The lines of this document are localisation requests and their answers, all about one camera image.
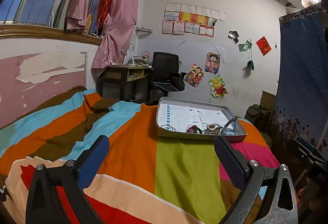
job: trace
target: lime green stripe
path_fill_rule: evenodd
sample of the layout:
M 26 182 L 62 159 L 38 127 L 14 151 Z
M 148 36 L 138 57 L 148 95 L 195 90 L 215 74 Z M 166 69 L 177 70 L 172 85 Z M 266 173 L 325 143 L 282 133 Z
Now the lime green stripe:
M 226 214 L 213 142 L 158 137 L 155 195 L 205 224 Z

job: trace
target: pink painted wall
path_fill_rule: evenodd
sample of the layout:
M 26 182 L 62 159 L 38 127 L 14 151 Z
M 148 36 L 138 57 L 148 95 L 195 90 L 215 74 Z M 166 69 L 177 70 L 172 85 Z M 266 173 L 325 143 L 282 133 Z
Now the pink painted wall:
M 52 76 L 36 85 L 16 80 L 15 78 L 20 75 L 19 66 L 22 62 L 35 55 L 37 54 L 0 59 L 0 127 L 35 109 L 55 95 L 77 85 L 86 86 L 85 70 Z

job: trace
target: striped bedspread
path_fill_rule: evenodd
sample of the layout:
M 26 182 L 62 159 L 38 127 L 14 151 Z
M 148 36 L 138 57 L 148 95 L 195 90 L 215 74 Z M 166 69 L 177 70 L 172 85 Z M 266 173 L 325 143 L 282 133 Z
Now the striped bedspread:
M 107 223 L 217 224 L 239 194 L 213 142 L 157 137 L 157 106 L 102 99 L 93 89 L 75 88 L 45 102 L 0 129 L 0 196 L 17 223 L 25 223 L 35 167 L 61 166 L 76 159 L 99 135 L 110 150 L 84 193 Z M 246 158 L 278 167 L 259 131 L 234 143 Z M 65 193 L 58 194 L 72 223 L 79 223 Z M 258 197 L 247 222 L 261 203 Z

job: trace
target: office chair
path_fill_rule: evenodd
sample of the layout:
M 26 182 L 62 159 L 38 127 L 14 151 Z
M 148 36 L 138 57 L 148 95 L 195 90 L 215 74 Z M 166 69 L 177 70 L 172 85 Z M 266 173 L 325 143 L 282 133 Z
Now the office chair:
M 167 96 L 168 92 L 184 90 L 183 78 L 187 72 L 179 73 L 178 55 L 154 52 L 152 68 L 153 70 L 148 75 L 147 101 L 150 100 L 150 91 L 152 89 L 160 90 L 164 93 L 164 96 Z

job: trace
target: chair backrest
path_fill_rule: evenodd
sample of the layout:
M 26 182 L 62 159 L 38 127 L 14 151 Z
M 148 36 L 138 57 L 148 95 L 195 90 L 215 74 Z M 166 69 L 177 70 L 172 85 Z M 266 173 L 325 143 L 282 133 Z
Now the chair backrest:
M 179 56 L 165 52 L 154 52 L 153 56 L 153 78 L 166 80 L 173 73 L 179 73 Z

